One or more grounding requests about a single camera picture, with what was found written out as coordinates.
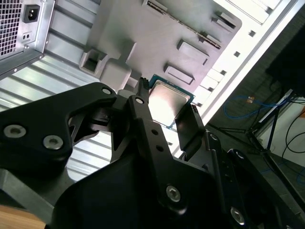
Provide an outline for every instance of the blue cable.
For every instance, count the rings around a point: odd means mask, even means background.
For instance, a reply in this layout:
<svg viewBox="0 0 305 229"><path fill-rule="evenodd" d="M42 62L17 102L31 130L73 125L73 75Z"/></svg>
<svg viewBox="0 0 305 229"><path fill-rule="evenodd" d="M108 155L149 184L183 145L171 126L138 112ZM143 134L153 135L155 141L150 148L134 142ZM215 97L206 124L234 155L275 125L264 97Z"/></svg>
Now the blue cable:
<svg viewBox="0 0 305 229"><path fill-rule="evenodd" d="M283 162L283 163L280 163L280 164L278 164L277 166L282 166L283 164L285 164L285 162ZM260 173L266 173L266 172L270 172L270 171L272 171L272 169L266 169L266 170L263 170L263 171L261 171Z"/></svg>
<svg viewBox="0 0 305 229"><path fill-rule="evenodd" d="M237 96L237 97L235 97L235 98L233 98L233 99L231 99L231 100L236 100L236 99L247 99L247 100L248 100L249 97L240 95L240 96ZM230 102L231 100L228 100L228 101L226 101L226 102L224 103L224 114L225 114L225 116L227 116L228 118L231 118L231 119L247 118L247 117L250 117L250 116L252 116L252 115L254 115L254 114L260 112L261 110L266 109L266 108L275 107L275 106L281 106L281 105L287 103L286 100L283 100L280 104L264 104L264 103L262 103L262 102L260 102L260 101L258 101L258 100L252 100L252 103L254 103L254 104L259 104L259 105L265 106L265 107L264 107L264 108L261 108L261 109L258 109L258 110L256 110L256 111L253 111L253 112L251 112L251 113L249 113L249 114L242 115L242 116L231 116L231 115L229 115L229 114L227 113L227 110L226 110L226 106L227 106L228 102Z"/></svg>

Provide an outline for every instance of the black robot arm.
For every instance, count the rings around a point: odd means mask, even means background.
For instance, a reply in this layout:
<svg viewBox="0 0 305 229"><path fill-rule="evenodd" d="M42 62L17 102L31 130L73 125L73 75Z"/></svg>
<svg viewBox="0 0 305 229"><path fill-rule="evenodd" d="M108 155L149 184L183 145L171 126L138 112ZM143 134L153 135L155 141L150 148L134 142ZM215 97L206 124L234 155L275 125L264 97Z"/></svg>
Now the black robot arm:
<svg viewBox="0 0 305 229"><path fill-rule="evenodd" d="M148 108L134 93L93 83L0 113L0 189L47 229L305 229L238 150L224 152L195 106L176 118L173 158ZM73 183L66 163L78 142L112 133L111 163Z"/></svg>

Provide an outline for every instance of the cable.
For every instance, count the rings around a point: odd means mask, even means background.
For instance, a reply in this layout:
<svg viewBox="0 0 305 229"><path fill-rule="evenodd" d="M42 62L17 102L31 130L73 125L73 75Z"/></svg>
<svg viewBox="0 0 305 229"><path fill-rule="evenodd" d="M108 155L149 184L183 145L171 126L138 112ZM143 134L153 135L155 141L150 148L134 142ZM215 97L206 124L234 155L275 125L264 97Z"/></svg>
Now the cable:
<svg viewBox="0 0 305 229"><path fill-rule="evenodd" d="M234 97L234 98L231 99L231 100L236 100L236 99L247 99L247 100L248 100L249 97L240 95L240 96ZM287 103L286 100L283 100L280 104L264 104L264 103L262 103L262 102L260 102L260 101L258 101L258 100L252 100L252 103L254 103L254 104L259 104L259 105L264 106L264 107L262 107L262 108L260 108L260 109L258 109L258 110L256 110L256 111L253 111L253 112L251 112L251 113L242 115L242 116L231 116L231 115L229 115L229 114L227 113L227 110L226 110L226 106L227 106L227 104L228 104L231 100L228 100L228 101L226 101L226 102L224 103L224 114L225 114L225 116L227 116L228 118L231 118L231 119L247 118L247 117L250 117L250 116L252 116L252 115L254 115L254 114L256 114L256 113L261 112L262 110L264 110L264 109L266 109L266 108L268 108L268 107L282 106L282 105L284 105L285 103Z"/></svg>
<svg viewBox="0 0 305 229"><path fill-rule="evenodd" d="M289 130L290 130L290 128L292 127L292 125L295 123L295 121L301 116L301 115L303 115L303 114L305 114L305 111L303 111L298 117L296 117L293 121L292 121L292 123L290 124L290 126L289 126L289 128L288 128L288 130L287 130L287 132L286 132L286 137L285 137L285 143L286 143L286 148L288 148L291 152L294 152L294 153L296 153L296 154L302 154L302 153L305 153L305 151L294 151L294 150L292 150L290 147L289 147L289 143L287 143L287 139L288 139L288 134L289 134Z"/></svg>
<svg viewBox="0 0 305 229"><path fill-rule="evenodd" d="M292 99L292 100L290 100L290 102L292 102L292 103L297 103L297 101L300 101L300 103L305 103L304 99Z"/></svg>
<svg viewBox="0 0 305 229"><path fill-rule="evenodd" d="M277 166L282 166L283 164L285 164L285 162L282 162L282 163L278 164ZM269 171L273 171L273 170L270 168L269 165L268 165L268 167L269 167L269 169L263 170L263 171L261 171L260 173L266 173L266 172L269 172Z"/></svg>
<svg viewBox="0 0 305 229"><path fill-rule="evenodd" d="M269 165L269 163L266 161L266 159L263 157L264 162L266 163L266 165L268 165L268 167L270 168L270 170L272 172L274 172L274 170L271 168L271 166Z"/></svg>
<svg viewBox="0 0 305 229"><path fill-rule="evenodd" d="M255 116L255 119L253 120L253 122L252 122L252 124L250 125L250 128L249 128L249 129L251 129L251 128L255 125L255 123L256 123L256 121L257 121L257 118L258 118L259 113L261 112L261 110L262 110L262 106L258 109L258 112L257 112L257 114L256 114L256 116Z"/></svg>
<svg viewBox="0 0 305 229"><path fill-rule="evenodd" d="M305 134L305 132L299 133L298 135L294 136L294 137L289 141L288 144L286 144L286 147L285 147L285 149L284 149L284 151L283 151L283 153L282 153L282 161L284 161L284 154L285 154L285 152L286 152L286 150L287 150L289 144L292 143L292 141L294 141L297 137L299 137L300 135L303 135L303 134ZM286 161L284 162L284 165L285 165L288 169L290 169L290 170L293 171L294 173L298 174L298 176L302 176L302 177L305 178L305 176L302 175L300 172L298 172L298 171L294 170L293 168L291 168L290 166L288 166L288 165L287 165L287 162L288 162L288 160L286 160Z"/></svg>
<svg viewBox="0 0 305 229"><path fill-rule="evenodd" d="M289 101L290 103L294 103L294 104L301 104L301 105L305 105L305 100L298 100L299 102L296 102L297 100L295 101Z"/></svg>

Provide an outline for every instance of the ventilation grille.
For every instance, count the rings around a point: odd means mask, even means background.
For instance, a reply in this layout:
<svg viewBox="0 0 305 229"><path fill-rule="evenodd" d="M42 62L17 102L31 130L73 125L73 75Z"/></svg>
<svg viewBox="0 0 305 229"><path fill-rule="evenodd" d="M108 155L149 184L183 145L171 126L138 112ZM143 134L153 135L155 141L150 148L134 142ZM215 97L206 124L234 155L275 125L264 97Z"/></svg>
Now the ventilation grille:
<svg viewBox="0 0 305 229"><path fill-rule="evenodd" d="M0 56L16 51L21 7L20 0L0 0Z"/></svg>

